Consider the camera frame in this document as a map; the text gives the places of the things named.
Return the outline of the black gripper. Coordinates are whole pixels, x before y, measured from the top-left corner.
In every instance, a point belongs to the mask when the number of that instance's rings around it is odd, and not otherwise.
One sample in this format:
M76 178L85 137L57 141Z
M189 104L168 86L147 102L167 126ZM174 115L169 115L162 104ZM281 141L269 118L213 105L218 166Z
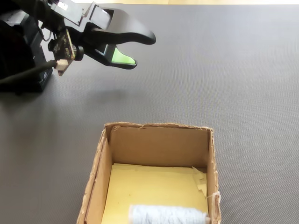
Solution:
M71 0L44 1L44 27L50 31L49 46L68 31L72 44L82 46L84 53L95 61L110 67L131 70L137 61L121 53L116 44L138 42L152 45L156 36L144 24L127 12L100 7L92 3L83 14L83 8Z

